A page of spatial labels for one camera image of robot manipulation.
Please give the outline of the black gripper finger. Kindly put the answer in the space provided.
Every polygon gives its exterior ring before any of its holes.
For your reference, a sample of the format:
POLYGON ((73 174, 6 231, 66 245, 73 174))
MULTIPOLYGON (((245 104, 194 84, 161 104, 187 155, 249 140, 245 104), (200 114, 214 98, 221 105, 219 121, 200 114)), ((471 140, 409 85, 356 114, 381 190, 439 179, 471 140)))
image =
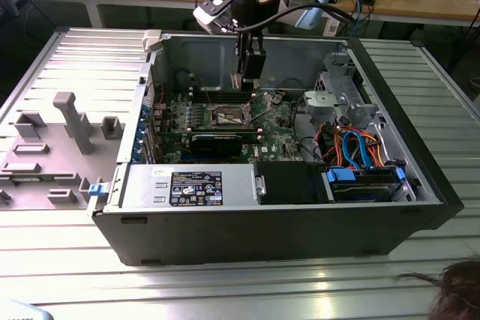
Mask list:
POLYGON ((236 42, 235 42, 235 55, 238 58, 237 73, 242 73, 244 68, 244 62, 247 55, 248 50, 248 34, 247 33, 238 33, 236 42))
POLYGON ((263 35, 247 32, 242 41, 242 90, 252 91, 254 80, 259 79, 266 61, 263 35))

